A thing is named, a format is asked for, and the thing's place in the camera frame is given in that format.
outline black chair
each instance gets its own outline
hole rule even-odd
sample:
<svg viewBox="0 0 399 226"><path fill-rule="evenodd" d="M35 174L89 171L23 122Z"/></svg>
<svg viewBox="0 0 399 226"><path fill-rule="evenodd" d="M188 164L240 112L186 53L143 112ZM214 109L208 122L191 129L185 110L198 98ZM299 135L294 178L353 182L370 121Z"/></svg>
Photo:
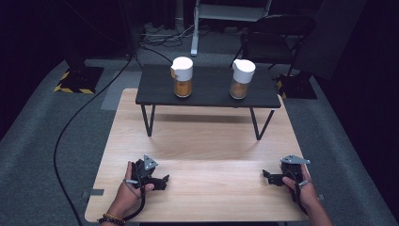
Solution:
<svg viewBox="0 0 399 226"><path fill-rule="evenodd" d="M312 17L302 15L271 15L255 22L247 33L241 35L241 47L234 59L242 52L242 59L254 63L292 65L301 42L313 31L316 22Z"/></svg>

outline finger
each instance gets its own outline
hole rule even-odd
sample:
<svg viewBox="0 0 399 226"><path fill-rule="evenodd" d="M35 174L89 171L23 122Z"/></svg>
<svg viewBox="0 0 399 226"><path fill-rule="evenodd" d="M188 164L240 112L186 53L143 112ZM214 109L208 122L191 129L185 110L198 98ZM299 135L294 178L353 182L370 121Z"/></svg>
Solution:
<svg viewBox="0 0 399 226"><path fill-rule="evenodd" d="M125 179L132 179L132 163L130 161L127 163Z"/></svg>
<svg viewBox="0 0 399 226"><path fill-rule="evenodd" d="M310 175L308 173L308 170L306 169L306 165L302 164L300 167L301 167L301 170L302 170L303 180L304 181L310 181L311 177L310 177Z"/></svg>
<svg viewBox="0 0 399 226"><path fill-rule="evenodd" d="M146 192L152 191L155 188L154 184L147 184L145 186Z"/></svg>
<svg viewBox="0 0 399 226"><path fill-rule="evenodd" d="M284 182L291 189L295 189L295 181L294 180L292 180L288 177L283 177L282 182Z"/></svg>

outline wooden table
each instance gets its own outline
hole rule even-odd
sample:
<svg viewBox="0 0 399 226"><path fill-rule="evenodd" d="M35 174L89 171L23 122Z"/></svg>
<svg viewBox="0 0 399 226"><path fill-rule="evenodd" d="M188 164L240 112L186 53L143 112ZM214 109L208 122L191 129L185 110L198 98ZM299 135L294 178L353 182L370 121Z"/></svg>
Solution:
<svg viewBox="0 0 399 226"><path fill-rule="evenodd" d="M148 194L133 221L292 221L307 220L285 187L269 185L262 170L280 173L279 160L302 157L281 101L262 140L253 137L247 108L157 107L148 137L136 89L126 89L111 128L85 214L96 221L105 213L123 179L127 161L148 154L158 162L153 177L170 174L165 191ZM270 109L255 109L265 120Z"/></svg>

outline yellow black warning tape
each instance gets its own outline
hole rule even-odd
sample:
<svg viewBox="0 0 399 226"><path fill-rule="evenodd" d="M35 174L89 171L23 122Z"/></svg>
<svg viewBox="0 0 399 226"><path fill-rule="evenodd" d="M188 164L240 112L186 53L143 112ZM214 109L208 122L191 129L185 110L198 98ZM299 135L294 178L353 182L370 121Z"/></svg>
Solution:
<svg viewBox="0 0 399 226"><path fill-rule="evenodd" d="M95 93L94 89L87 89L87 88L75 88L75 87L65 87L63 86L63 82L65 82L65 80L68 78L68 75L70 74L69 71L66 71L61 79L59 80L58 84L56 85L56 87L54 88L54 91L64 91L64 92L68 92L68 93Z"/></svg>

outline black controller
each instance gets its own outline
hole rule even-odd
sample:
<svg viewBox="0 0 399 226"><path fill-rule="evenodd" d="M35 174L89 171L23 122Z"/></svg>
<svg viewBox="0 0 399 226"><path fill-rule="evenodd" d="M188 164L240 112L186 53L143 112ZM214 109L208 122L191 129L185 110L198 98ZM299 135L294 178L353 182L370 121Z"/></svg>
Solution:
<svg viewBox="0 0 399 226"><path fill-rule="evenodd" d="M147 184L153 184L153 190L165 190L167 188L167 181L169 180L169 175L162 179L152 178L152 173L155 171L155 167L158 164L144 154L144 161L138 159L135 163L132 163L132 180L136 181L133 184L135 188L140 188Z"/></svg>
<svg viewBox="0 0 399 226"><path fill-rule="evenodd" d="M300 165L301 164L310 164L310 160L306 160L303 158L300 158L298 156L295 156L293 154L290 154L286 157L281 158L281 171L282 174L271 174L270 172L266 171L263 169L263 176L267 178L267 181L269 182L270 185L276 185L276 186L283 186L285 185L284 182L282 182L282 178L284 176L291 178L292 180L295 181L296 183L296 190L293 190L290 188L291 191L291 196L293 198L294 202L298 202L299 207L306 213L306 211L303 209L301 203L300 203L300 189L299 189L299 183L303 181L303 175L302 175L302 170Z"/></svg>

